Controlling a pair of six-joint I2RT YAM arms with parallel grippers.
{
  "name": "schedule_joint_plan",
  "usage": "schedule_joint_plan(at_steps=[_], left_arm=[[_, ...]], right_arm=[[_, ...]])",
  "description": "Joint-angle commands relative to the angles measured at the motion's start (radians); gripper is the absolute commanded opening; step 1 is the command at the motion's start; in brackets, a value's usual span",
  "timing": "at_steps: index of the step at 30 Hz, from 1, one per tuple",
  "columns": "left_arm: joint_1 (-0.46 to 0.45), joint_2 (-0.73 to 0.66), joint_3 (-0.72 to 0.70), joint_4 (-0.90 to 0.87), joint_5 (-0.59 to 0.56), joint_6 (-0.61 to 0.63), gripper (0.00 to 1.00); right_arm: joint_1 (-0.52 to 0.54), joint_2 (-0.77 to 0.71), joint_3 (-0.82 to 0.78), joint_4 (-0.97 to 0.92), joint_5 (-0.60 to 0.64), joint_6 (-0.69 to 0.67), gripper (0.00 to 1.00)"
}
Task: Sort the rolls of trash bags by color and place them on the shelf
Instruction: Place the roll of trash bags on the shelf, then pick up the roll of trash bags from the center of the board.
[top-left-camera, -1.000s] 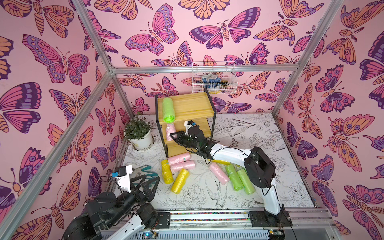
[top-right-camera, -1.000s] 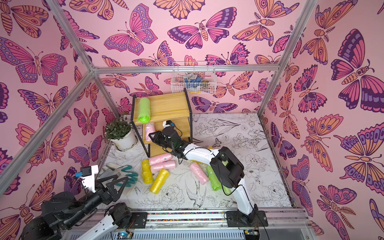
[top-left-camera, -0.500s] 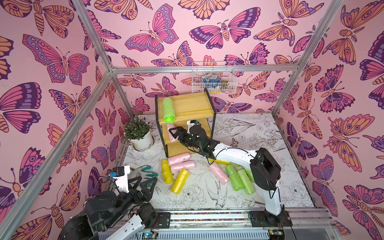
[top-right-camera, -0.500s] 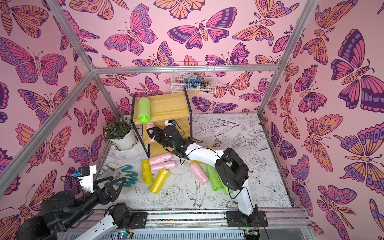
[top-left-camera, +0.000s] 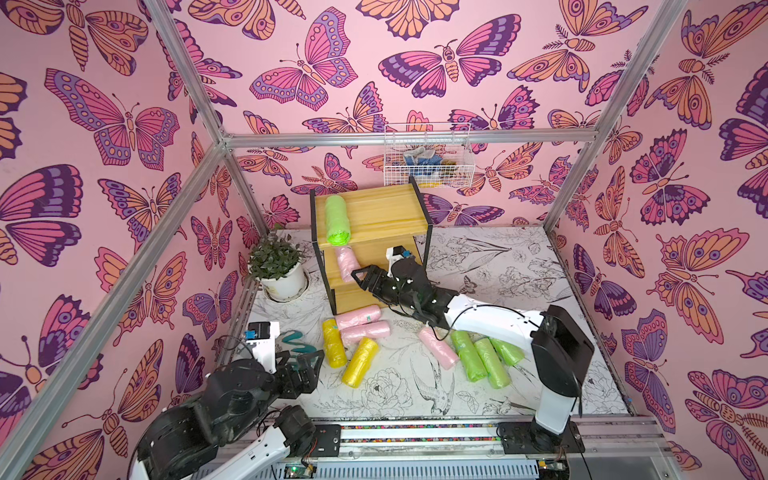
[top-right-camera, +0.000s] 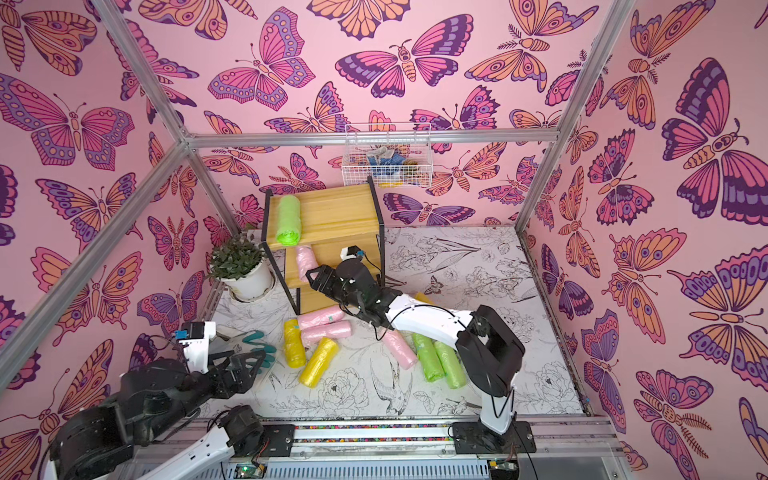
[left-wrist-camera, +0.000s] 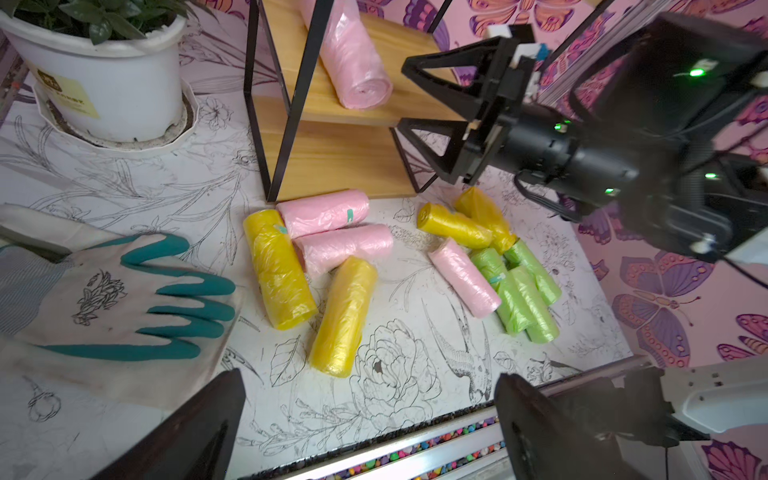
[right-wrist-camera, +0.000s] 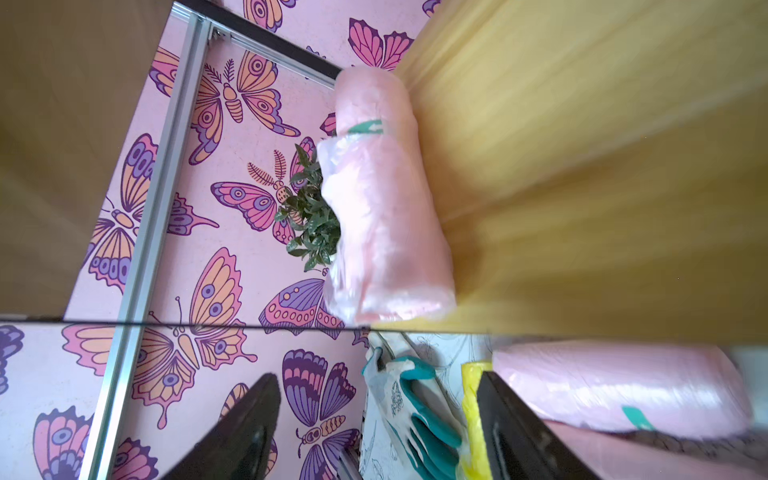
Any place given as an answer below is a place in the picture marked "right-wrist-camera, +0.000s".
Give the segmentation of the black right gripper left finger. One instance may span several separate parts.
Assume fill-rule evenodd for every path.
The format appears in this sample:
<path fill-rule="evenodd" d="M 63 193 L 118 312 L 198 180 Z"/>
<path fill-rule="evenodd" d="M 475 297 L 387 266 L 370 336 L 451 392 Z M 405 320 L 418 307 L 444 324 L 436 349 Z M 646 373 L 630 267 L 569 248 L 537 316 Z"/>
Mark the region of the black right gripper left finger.
<path fill-rule="evenodd" d="M 244 479 L 266 477 L 269 451 L 280 409 L 277 377 L 263 375 L 166 479 Z"/>

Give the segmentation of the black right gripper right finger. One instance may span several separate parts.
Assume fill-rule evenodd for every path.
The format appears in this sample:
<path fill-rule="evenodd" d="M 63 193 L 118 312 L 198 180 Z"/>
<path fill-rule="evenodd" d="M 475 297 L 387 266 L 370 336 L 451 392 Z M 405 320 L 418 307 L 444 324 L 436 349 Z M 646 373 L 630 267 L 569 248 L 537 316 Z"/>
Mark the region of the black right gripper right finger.
<path fill-rule="evenodd" d="M 497 373 L 482 374 L 477 401 L 494 479 L 598 477 Z"/>

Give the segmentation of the pink bag roll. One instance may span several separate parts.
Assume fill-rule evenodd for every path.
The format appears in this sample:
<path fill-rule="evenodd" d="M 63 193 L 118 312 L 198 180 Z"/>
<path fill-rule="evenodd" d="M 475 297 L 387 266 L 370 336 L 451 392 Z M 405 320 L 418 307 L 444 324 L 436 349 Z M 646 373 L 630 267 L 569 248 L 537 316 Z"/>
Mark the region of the pink bag roll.
<path fill-rule="evenodd" d="M 693 440 L 752 424 L 741 374 L 717 347 L 558 341 L 501 347 L 494 371 L 540 418 Z"/>
<path fill-rule="evenodd" d="M 353 325 L 446 315 L 456 306 L 452 257 L 404 84 L 383 69 L 347 68 L 335 117 L 336 136 L 317 146 L 321 195 L 340 224 L 330 312 Z"/>
<path fill-rule="evenodd" d="M 607 434 L 545 421 L 601 479 L 765 479 L 754 470 L 655 449 Z"/>

